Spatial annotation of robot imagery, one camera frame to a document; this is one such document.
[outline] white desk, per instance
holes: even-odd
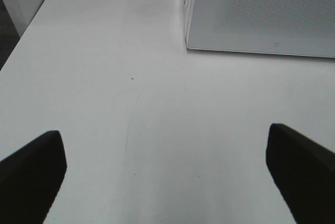
[[[294,224],[270,123],[335,150],[332,59],[186,51],[180,0],[46,0],[0,72],[0,159],[62,133],[45,223]]]

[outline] white perforated panel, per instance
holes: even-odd
[[[195,0],[188,46],[335,56],[335,0]]]

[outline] floor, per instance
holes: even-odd
[[[0,70],[19,39],[20,37],[16,32],[6,7],[3,1],[0,0]]]

